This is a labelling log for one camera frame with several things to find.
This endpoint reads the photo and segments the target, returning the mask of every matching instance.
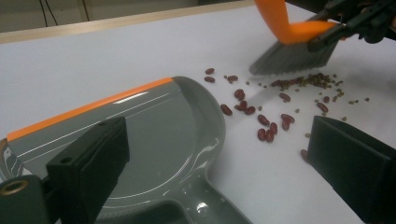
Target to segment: gray dustpan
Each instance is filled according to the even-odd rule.
[[[126,119],[131,159],[97,223],[250,223],[208,182],[207,170],[224,142],[224,118],[215,98],[186,77],[11,133],[3,141],[1,177],[45,177],[45,164],[56,154],[94,124],[115,117]],[[12,158],[14,166],[7,167]]]

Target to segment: table surface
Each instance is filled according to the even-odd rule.
[[[288,10],[291,21],[312,15],[291,5]],[[236,103],[233,92],[242,88],[249,104],[261,105],[269,120],[279,123],[279,115],[288,113],[296,122],[269,144],[257,139],[258,113],[225,117],[225,144],[209,170],[213,185],[253,223],[361,223],[299,154],[308,146],[304,135],[312,118],[321,114],[314,102],[321,99],[318,93],[334,96],[336,88],[290,88],[285,92],[291,102],[284,104],[278,88],[263,85],[336,74],[345,95],[328,104],[327,116],[347,117],[396,147],[396,42],[369,45],[351,37],[338,44],[323,68],[254,77],[249,66],[275,41],[252,1],[0,34],[0,135],[162,77],[193,78],[229,106]],[[216,69],[215,83],[204,82],[209,67]],[[239,80],[228,83],[223,76],[230,75]],[[350,100],[360,101],[350,105]]]

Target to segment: orange handle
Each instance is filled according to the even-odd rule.
[[[285,0],[255,0],[262,18],[282,44],[308,42],[335,24],[328,21],[305,21],[289,24]]]

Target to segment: cable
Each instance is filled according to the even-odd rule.
[[[49,2],[47,0],[45,0],[45,1],[46,1],[46,4],[47,4],[47,7],[49,8],[50,15],[52,16],[53,20],[55,21],[55,24],[58,25],[58,22],[56,21],[55,17],[52,14],[52,10],[50,9]]]
[[[41,10],[43,11],[43,16],[44,16],[44,21],[46,22],[46,27],[49,27],[49,24],[47,23],[47,17],[46,17],[46,11],[44,10],[43,3],[41,3],[41,0],[38,0],[40,2]]]

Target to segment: bean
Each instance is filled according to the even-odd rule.
[[[271,132],[273,132],[273,134],[277,134],[277,125],[276,125],[276,123],[271,123],[270,124],[270,130],[271,130]]]
[[[259,120],[259,123],[262,125],[265,125],[265,126],[270,125],[270,121],[264,115],[257,116],[257,119]]]
[[[229,81],[236,81],[236,80],[238,80],[238,76],[229,76],[229,77],[227,77],[227,79]]]
[[[247,115],[251,115],[254,112],[256,112],[256,107],[254,107],[252,105],[245,110],[245,114],[247,114]]]
[[[270,130],[267,131],[267,133],[265,134],[265,140],[267,142],[273,142],[274,141],[274,133]]]
[[[227,105],[220,105],[220,108],[221,111],[227,116],[231,116],[233,114],[233,111]]]
[[[292,117],[288,114],[281,114],[280,117],[282,119],[286,119],[289,123],[294,123],[294,121],[295,121],[294,117]]]
[[[281,92],[280,94],[279,94],[279,97],[280,98],[282,98],[283,99],[283,102],[290,102],[290,97],[286,94],[286,93],[283,93],[283,92]]]
[[[317,103],[317,106],[319,107],[319,109],[321,109],[321,111],[323,111],[325,113],[329,112],[329,109],[323,103],[319,102],[319,103]]]
[[[300,155],[303,158],[304,161],[309,162],[308,159],[308,151],[306,149],[301,149]]]
[[[233,93],[233,96],[237,98],[239,101],[245,99],[245,92],[242,89],[238,89]]]
[[[205,77],[205,81],[207,82],[215,82],[216,80],[213,77]]]
[[[290,128],[290,122],[286,119],[282,120],[282,129],[287,131]]]
[[[261,141],[265,141],[265,129],[259,129],[259,131],[257,132],[257,137],[261,140]]]
[[[241,101],[236,109],[239,110],[239,111],[243,111],[243,110],[246,110],[247,107],[248,107],[248,102]]]
[[[325,97],[323,97],[323,102],[324,103],[329,103],[329,101],[330,101],[330,97],[329,96],[325,96]]]
[[[215,73],[215,69],[214,68],[208,68],[208,69],[206,69],[205,73],[207,75],[212,75],[213,73]]]

